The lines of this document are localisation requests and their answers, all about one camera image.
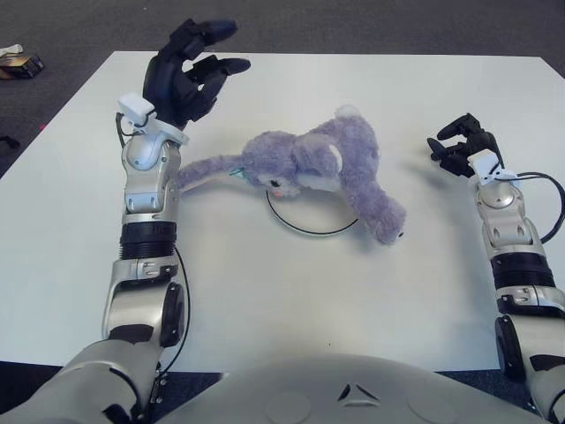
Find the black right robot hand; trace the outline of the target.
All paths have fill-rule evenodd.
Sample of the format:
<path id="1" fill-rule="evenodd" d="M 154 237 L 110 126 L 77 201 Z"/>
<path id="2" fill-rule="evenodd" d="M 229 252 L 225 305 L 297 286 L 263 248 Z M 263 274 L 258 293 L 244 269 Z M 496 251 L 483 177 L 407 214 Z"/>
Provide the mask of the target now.
<path id="1" fill-rule="evenodd" d="M 441 140 L 451 139 L 457 135 L 464 136 L 465 141 L 459 141 L 450 147 L 444 147 L 441 144 Z M 438 162 L 442 169 L 457 177 L 470 178 L 474 175 L 468 158 L 484 149 L 495 153 L 498 164 L 504 165 L 495 137 L 485 131 L 480 122 L 470 113 L 446 125 L 437 133 L 437 139 L 428 138 L 427 144 L 432 150 L 431 159 Z"/>

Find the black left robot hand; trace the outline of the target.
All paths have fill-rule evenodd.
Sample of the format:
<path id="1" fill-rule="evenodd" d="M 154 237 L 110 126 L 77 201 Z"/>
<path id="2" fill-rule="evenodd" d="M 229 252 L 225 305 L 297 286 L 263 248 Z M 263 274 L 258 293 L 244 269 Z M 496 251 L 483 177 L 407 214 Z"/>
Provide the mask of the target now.
<path id="1" fill-rule="evenodd" d="M 236 31 L 233 19 L 188 19 L 170 34 L 167 44 L 151 58 L 143 85 L 142 96 L 154 105 L 159 120 L 180 129 L 198 121 L 214 107 L 228 77 L 251 67 L 243 58 L 198 59 L 207 46 Z"/>

